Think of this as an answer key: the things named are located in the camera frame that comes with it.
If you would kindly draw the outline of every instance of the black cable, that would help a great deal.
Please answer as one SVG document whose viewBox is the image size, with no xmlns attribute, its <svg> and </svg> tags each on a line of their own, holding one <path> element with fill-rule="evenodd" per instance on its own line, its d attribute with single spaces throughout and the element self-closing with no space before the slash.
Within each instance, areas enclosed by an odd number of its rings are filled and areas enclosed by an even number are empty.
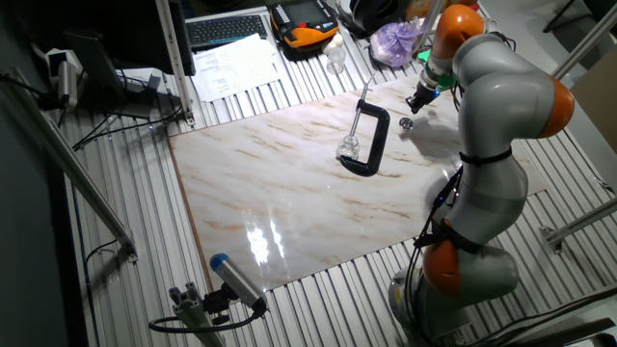
<svg viewBox="0 0 617 347">
<path fill-rule="evenodd" d="M 124 92 L 128 93 L 128 80 L 126 79 L 126 75 L 124 74 L 124 70 L 120 69 L 120 72 L 122 72 L 122 77 L 124 78 Z"/>
<path fill-rule="evenodd" d="M 456 185 L 454 186 L 454 195 L 452 198 L 452 202 L 451 203 L 445 203 L 446 206 L 448 207 L 453 207 L 454 206 L 454 202 L 456 202 L 456 198 L 458 198 L 459 196 L 459 189 L 461 188 L 461 179 L 462 177 L 459 176 L 459 179 L 456 181 Z"/>
<path fill-rule="evenodd" d="M 60 118 L 58 119 L 58 124 L 56 124 L 56 126 L 60 127 L 60 125 L 62 125 L 62 120 L 65 118 L 65 114 L 67 113 L 68 108 L 66 107 L 64 110 L 62 110 L 62 114 L 60 114 Z"/>
<path fill-rule="evenodd" d="M 32 88 L 32 87 L 28 86 L 27 84 L 21 83 L 21 82 L 15 80 L 15 79 L 11 78 L 6 73 L 0 73 L 0 82 L 3 82 L 3 81 L 9 82 L 9 83 L 13 83 L 14 85 L 17 85 L 17 86 L 19 86 L 19 87 L 21 87 L 21 88 L 23 88 L 25 90 L 28 90 L 31 93 L 35 93 L 36 95 L 38 95 L 40 97 L 45 97 L 45 93 L 43 93 L 43 92 L 41 92 L 41 91 L 39 91 L 39 90 L 37 90 L 35 88 Z"/>
<path fill-rule="evenodd" d="M 91 137 L 91 138 L 89 138 L 89 139 L 84 138 L 84 139 L 82 139 L 79 143 L 75 144 L 75 146 L 73 146 L 73 150 L 79 150 L 79 149 L 83 148 L 85 145 L 89 144 L 89 143 L 90 143 L 91 141 L 93 141 L 94 139 L 99 138 L 99 137 L 101 137 L 101 136 L 111 135 L 111 134 L 114 134 L 114 133 L 117 133 L 117 132 L 121 132 L 121 131 L 125 131 L 125 130 L 130 130 L 130 129 L 135 129 L 135 128 L 142 127 L 142 126 L 146 126 L 146 125 L 154 125 L 154 124 L 159 123 L 159 122 L 164 122 L 164 121 L 167 121 L 167 120 L 169 120 L 171 117 L 176 116 L 176 115 L 177 115 L 180 111 L 182 111 L 182 108 L 181 108 L 181 107 L 180 107 L 180 108 L 178 108 L 177 110 L 175 110 L 175 112 L 173 112 L 172 114 L 170 114 L 170 115 L 166 116 L 165 118 L 163 118 L 163 119 L 161 119 L 161 120 L 153 120 L 153 121 L 148 121 L 148 122 L 145 122 L 145 123 L 143 123 L 143 124 L 136 124 L 136 125 L 126 126 L 126 127 L 124 127 L 124 128 L 120 128 L 120 129 L 111 130 L 111 131 L 106 131 L 106 132 L 102 132 L 102 133 L 100 133 L 100 134 L 96 134 L 96 135 L 92 136 L 92 137 Z"/>
<path fill-rule="evenodd" d="M 600 293 L 591 295 L 591 296 L 586 297 L 586 298 L 580 298 L 578 300 L 575 300 L 575 301 L 572 301 L 572 302 L 568 303 L 567 305 L 564 305 L 564 306 L 552 309 L 552 310 L 544 312 L 544 313 L 539 313 L 539 314 L 535 314 L 535 315 L 532 315 L 532 316 L 527 316 L 527 317 L 524 317 L 524 318 L 517 319 L 516 321 L 507 324 L 506 326 L 504 326 L 503 328 L 499 329 L 498 331 L 496 331 L 496 332 L 494 332 L 492 334 L 489 334 L 488 336 L 485 336 L 485 337 L 483 337 L 483 338 L 473 342 L 470 346 L 477 346 L 478 344 L 484 343 L 490 337 L 495 336 L 496 334 L 499 334 L 499 333 L 503 332 L 504 330 L 506 330 L 506 329 L 516 325 L 516 324 L 522 323 L 524 321 L 542 318 L 544 316 L 555 314 L 557 312 L 559 312 L 558 316 L 561 316 L 563 314 L 566 314 L 566 313 L 569 313 L 569 312 L 571 312 L 573 310 L 579 309 L 581 307 L 585 307 L 587 305 L 593 304 L 593 303 L 595 303 L 595 302 L 597 302 L 599 300 L 606 299 L 606 298 L 608 298 L 610 296 L 613 296 L 613 295 L 616 295 L 616 294 L 617 294 L 617 288 L 609 289 L 609 290 L 606 290 L 604 292 L 600 292 Z M 512 332 L 506 333 L 504 336 L 496 338 L 496 340 L 493 341 L 489 346 L 503 346 L 505 343 L 511 341 L 517 335 L 522 334 L 522 333 L 524 333 L 525 331 L 527 331 L 529 329 L 533 329 L 533 328 L 535 328 L 537 326 L 540 326 L 540 325 L 542 325 L 542 324 L 544 324 L 544 323 L 546 323 L 546 322 L 548 322 L 548 321 L 550 321 L 551 319 L 554 319 L 554 318 L 555 317 L 550 317 L 548 319 L 545 319 L 545 320 L 533 323 L 533 324 L 528 325 L 528 326 L 519 327 L 516 330 L 513 330 Z"/>
<path fill-rule="evenodd" d="M 99 128 L 99 127 L 103 126 L 103 124 L 107 121 L 107 115 L 104 115 L 104 116 L 105 116 L 105 119 L 104 119 L 102 122 L 100 122 L 97 126 L 95 126 L 95 127 L 94 127 L 94 129 L 93 129 L 91 132 L 89 132 L 89 133 L 88 133 L 88 135 L 84 136 L 84 137 L 83 137 L 81 140 L 79 140 L 79 141 L 78 141 L 75 145 L 73 145 L 73 150 L 78 149 L 78 148 L 82 145 L 82 143 L 83 143 L 86 139 L 88 139 L 88 137 L 89 137 L 89 136 L 91 136 L 92 134 L 94 134 L 94 133 L 95 133 L 95 131 L 96 131 L 96 130 L 98 130 L 98 128 Z"/>
<path fill-rule="evenodd" d="M 456 192 L 458 194 L 459 191 L 459 187 L 460 187 L 460 183 L 462 180 L 462 176 L 463 176 L 463 168 L 461 167 L 461 169 L 459 169 L 459 171 L 453 175 L 452 177 L 450 177 L 450 179 L 448 180 L 448 183 L 445 185 L 445 187 L 438 193 L 437 197 L 435 198 L 435 200 L 433 201 L 433 206 L 431 208 L 431 212 L 429 213 L 429 217 L 426 221 L 426 223 L 424 224 L 424 227 L 422 228 L 422 231 L 420 233 L 420 235 L 418 237 L 422 237 L 423 235 L 425 235 L 428 231 L 428 227 L 431 223 L 431 219 L 433 218 L 433 216 L 435 215 L 435 213 L 437 212 L 437 209 L 439 209 L 439 207 L 442 205 L 442 203 L 445 202 L 445 200 L 447 199 L 447 197 L 449 196 L 449 192 L 452 190 L 452 184 L 454 183 L 454 186 L 456 187 Z M 411 292 L 412 292 L 412 277 L 413 277 L 413 271 L 416 268 L 416 264 L 417 261 L 419 260 L 419 256 L 420 256 L 420 251 L 419 251 L 419 247 L 414 247 L 414 251 L 412 252 L 412 256 L 411 256 L 411 264 L 409 267 L 409 270 L 407 272 L 407 277 L 405 278 L 405 303 L 407 306 L 407 310 L 409 313 L 409 317 L 410 320 L 412 322 L 412 325 L 414 326 L 414 328 L 416 329 L 416 333 L 424 340 L 424 342 L 426 342 L 429 346 L 434 346 L 434 347 L 442 347 L 441 345 L 435 344 L 431 341 L 430 337 L 427 336 L 427 334 L 424 332 L 424 330 L 422 329 L 420 323 L 416 320 L 416 317 L 418 317 L 418 312 L 417 312 L 417 305 L 414 305 L 414 301 L 417 300 L 417 297 L 411 297 Z M 420 273 L 420 278 L 419 278 L 419 284 L 422 281 L 422 274 Z M 528 321 L 528 320 L 532 320 L 532 319 L 538 319 L 547 315 L 551 315 L 551 314 L 555 314 L 556 312 L 559 312 L 558 316 L 568 313 L 572 310 L 578 309 L 579 307 L 583 307 L 585 305 L 589 305 L 592 304 L 596 301 L 599 301 L 601 299 L 607 298 L 611 295 L 615 295 L 617 294 L 617 288 L 614 289 L 610 289 L 610 290 L 606 290 L 605 292 L 602 293 L 598 293 L 595 295 L 592 295 L 590 297 L 587 298 L 581 298 L 578 299 L 576 301 L 573 301 L 571 303 L 568 303 L 565 306 L 562 307 L 558 307 L 555 308 L 553 310 L 544 312 L 544 313 L 540 313 L 540 314 L 536 314 L 536 315 L 532 315 L 532 316 L 527 316 L 524 318 L 520 318 L 518 320 L 515 320 L 509 324 L 507 324 L 506 326 L 504 326 L 503 328 L 499 329 L 498 331 L 489 334 L 471 344 L 467 344 L 464 347 L 475 347 L 478 346 L 480 344 L 484 344 L 486 342 L 490 343 L 487 346 L 503 346 L 505 343 L 509 342 L 510 340 L 512 340 L 513 338 L 515 338 L 517 335 L 529 330 L 529 329 L 533 329 L 545 322 L 547 322 L 550 319 L 553 319 L 554 317 L 548 318 L 547 320 L 544 321 L 540 321 L 540 322 L 536 322 L 533 323 L 529 326 L 524 326 L 524 327 L 519 327 L 516 330 L 512 331 L 512 332 L 508 332 L 503 336 L 500 337 L 495 337 L 498 334 L 503 333 L 505 330 L 513 327 L 514 325 L 517 325 L 519 323 L 522 323 L 524 321 Z"/>
<path fill-rule="evenodd" d="M 86 256 L 86 260 L 84 260 L 84 266 L 85 266 L 85 265 L 88 265 L 88 260 L 90 260 L 90 258 L 91 258 L 91 257 L 92 257 L 92 256 L 93 256 L 93 255 L 94 255 L 94 254 L 98 251 L 98 250 L 102 249 L 103 247 L 107 247 L 107 246 L 109 246 L 109 245 L 111 245 L 111 244 L 114 244 L 114 243 L 116 243 L 116 242 L 118 242 L 118 239 L 116 239 L 116 240 L 114 240 L 114 241 L 110 241 L 110 242 L 108 242 L 108 243 L 104 243 L 104 244 L 102 244 L 102 245 L 100 245 L 100 246 L 96 247 L 95 249 L 93 249 L 93 251 L 92 251 L 92 252 L 90 252 L 90 253 L 88 254 L 88 256 Z"/>
<path fill-rule="evenodd" d="M 96 339 L 96 346 L 100 347 L 100 340 L 98 339 L 98 327 L 96 324 L 96 316 L 94 315 L 94 300 L 93 300 L 93 292 L 90 285 L 90 275 L 88 274 L 88 266 L 86 264 L 86 258 L 84 258 L 84 234 L 81 228 L 81 218 L 79 216 L 79 206 L 77 205 L 77 191 L 75 190 L 75 185 L 71 182 L 70 188 L 73 194 L 73 207 L 75 208 L 75 221 L 77 223 L 77 233 L 79 234 L 79 246 L 81 248 L 81 260 L 84 263 L 84 280 L 86 282 L 86 292 L 88 294 L 88 304 L 90 306 L 90 315 L 93 318 L 93 327 L 94 327 L 94 338 Z"/>
<path fill-rule="evenodd" d="M 456 81 L 450 88 L 450 92 L 452 93 L 452 103 L 454 103 L 454 108 L 456 109 L 456 112 L 459 112 L 459 109 L 461 108 L 461 100 L 463 100 L 463 96 L 465 95 L 465 90 L 459 81 Z"/>
<path fill-rule="evenodd" d="M 138 79 L 138 78 L 135 78 L 135 77 L 126 77 L 126 75 L 123 75 L 123 76 L 118 76 L 118 77 L 123 78 L 123 79 L 124 79 L 124 81 L 129 80 L 129 81 L 139 82 L 139 83 L 141 83 L 141 84 L 142 84 L 142 87 L 144 87 L 144 88 L 147 88 L 147 87 L 148 87 L 148 85 L 147 85 L 147 82 L 148 82 L 148 81 L 141 80 L 141 79 Z"/>
<path fill-rule="evenodd" d="M 505 43 L 513 51 L 517 51 L 517 42 L 515 40 L 508 38 L 507 36 L 503 35 L 503 33 L 500 33 L 498 31 L 491 32 L 490 34 L 493 34 L 500 38 L 503 43 Z"/>
<path fill-rule="evenodd" d="M 246 320 L 242 322 L 227 324 L 221 327 L 171 328 L 171 327 L 161 327 L 158 325 L 160 323 L 179 321 L 180 319 L 178 317 L 165 317 L 165 318 L 155 319 L 148 323 L 148 327 L 156 332 L 166 333 L 166 334 L 203 334 L 203 333 L 224 332 L 224 331 L 244 327 L 245 325 L 259 318 L 265 312 L 266 312 L 265 310 L 263 310 L 262 312 L 254 312 L 253 315 L 251 315 L 251 317 L 247 318 Z"/>
</svg>

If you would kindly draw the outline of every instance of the glass object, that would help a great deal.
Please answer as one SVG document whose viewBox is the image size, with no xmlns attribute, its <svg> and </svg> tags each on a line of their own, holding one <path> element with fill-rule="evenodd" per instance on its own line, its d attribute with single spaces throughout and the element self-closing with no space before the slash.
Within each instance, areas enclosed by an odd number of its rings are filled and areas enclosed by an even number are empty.
<svg viewBox="0 0 617 347">
<path fill-rule="evenodd" d="M 341 155 L 348 156 L 354 160 L 358 160 L 358 153 L 360 153 L 360 143 L 355 136 L 347 135 L 343 139 L 342 145 L 336 150 L 336 159 L 339 159 Z"/>
<path fill-rule="evenodd" d="M 334 47 L 328 52 L 328 64 L 326 70 L 333 74 L 343 71 L 345 65 L 345 50 L 341 47 Z"/>
</svg>

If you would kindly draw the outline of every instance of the paper document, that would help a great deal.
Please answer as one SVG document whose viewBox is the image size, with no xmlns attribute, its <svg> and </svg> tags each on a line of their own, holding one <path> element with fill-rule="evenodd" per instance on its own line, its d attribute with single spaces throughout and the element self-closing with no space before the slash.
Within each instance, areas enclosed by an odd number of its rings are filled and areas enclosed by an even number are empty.
<svg viewBox="0 0 617 347">
<path fill-rule="evenodd" d="M 193 82 L 201 101 L 244 92 L 279 79 L 275 50 L 258 34 L 193 56 Z"/>
</svg>

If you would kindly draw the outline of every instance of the metal rod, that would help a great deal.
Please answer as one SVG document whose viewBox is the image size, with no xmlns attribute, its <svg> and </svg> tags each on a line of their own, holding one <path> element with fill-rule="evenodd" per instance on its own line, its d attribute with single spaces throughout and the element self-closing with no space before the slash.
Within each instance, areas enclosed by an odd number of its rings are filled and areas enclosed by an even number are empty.
<svg viewBox="0 0 617 347">
<path fill-rule="evenodd" d="M 592 211 L 586 213 L 580 218 L 577 218 L 559 230 L 551 232 L 547 237 L 547 241 L 550 245 L 556 244 L 557 242 L 563 240 L 566 236 L 572 235 L 573 233 L 589 226 L 590 224 L 608 216 L 615 211 L 617 211 L 617 198 L 613 198 L 613 200 L 610 200 L 602 206 L 594 208 Z"/>
<path fill-rule="evenodd" d="M 0 97 L 4 104 L 15 107 L 16 112 L 13 114 L 15 120 L 26 126 L 26 129 L 31 130 L 32 135 L 51 154 L 100 220 L 118 238 L 131 260 L 136 259 L 137 254 L 133 237 L 127 232 L 109 202 L 96 188 L 94 181 L 77 159 L 75 152 L 60 134 L 56 123 L 40 112 L 34 98 L 21 87 L 0 83 Z"/>
<path fill-rule="evenodd" d="M 561 80 L 568 72 L 593 48 L 600 38 L 617 23 L 617 4 L 602 18 L 602 20 L 587 34 L 577 47 L 570 53 L 568 59 L 552 72 L 552 76 Z"/>
<path fill-rule="evenodd" d="M 422 36 L 420 37 L 420 40 L 416 42 L 416 48 L 414 48 L 414 53 L 416 53 L 420 48 L 424 46 L 426 39 L 428 39 L 428 36 L 431 35 L 433 25 L 437 20 L 437 16 L 442 11 L 444 3 L 445 0 L 433 0 L 433 5 L 431 6 L 431 9 L 424 17 L 424 22 L 422 23 L 421 27 Z"/>
<path fill-rule="evenodd" d="M 373 72 L 373 74 L 370 75 L 370 78 L 368 79 L 368 81 L 366 81 L 366 84 L 364 85 L 364 89 L 362 90 L 362 96 L 360 97 L 360 100 L 366 99 L 366 92 L 368 92 L 368 85 L 370 84 L 370 81 L 372 81 L 373 78 L 375 78 L 375 73 L 377 73 L 377 71 Z M 358 120 L 360 119 L 361 112 L 362 110 L 360 109 L 360 107 L 357 107 L 356 116 L 354 117 L 354 123 L 351 125 L 351 131 L 349 132 L 349 136 L 356 135 L 356 128 L 358 127 Z"/>
<path fill-rule="evenodd" d="M 172 70 L 174 71 L 175 83 L 177 84 L 178 93 L 180 94 L 180 102 L 182 110 L 188 125 L 195 125 L 193 118 L 193 106 L 189 99 L 188 88 L 186 87 L 186 75 L 184 75 L 184 67 L 182 66 L 182 58 L 180 57 L 180 49 L 177 46 L 177 36 L 175 35 L 174 22 L 172 21 L 172 12 L 170 11 L 170 3 L 168 0 L 155 0 L 158 15 L 163 27 L 165 35 L 165 43 L 167 51 L 172 62 Z"/>
</svg>

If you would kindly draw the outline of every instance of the keyboard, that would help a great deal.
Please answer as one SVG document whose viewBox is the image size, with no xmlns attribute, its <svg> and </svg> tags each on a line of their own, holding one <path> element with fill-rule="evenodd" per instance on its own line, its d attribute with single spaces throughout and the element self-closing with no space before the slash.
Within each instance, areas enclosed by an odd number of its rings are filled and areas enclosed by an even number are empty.
<svg viewBox="0 0 617 347">
<path fill-rule="evenodd" d="M 213 48 L 244 39 L 252 34 L 266 38 L 259 15 L 243 15 L 186 23 L 193 51 Z"/>
</svg>

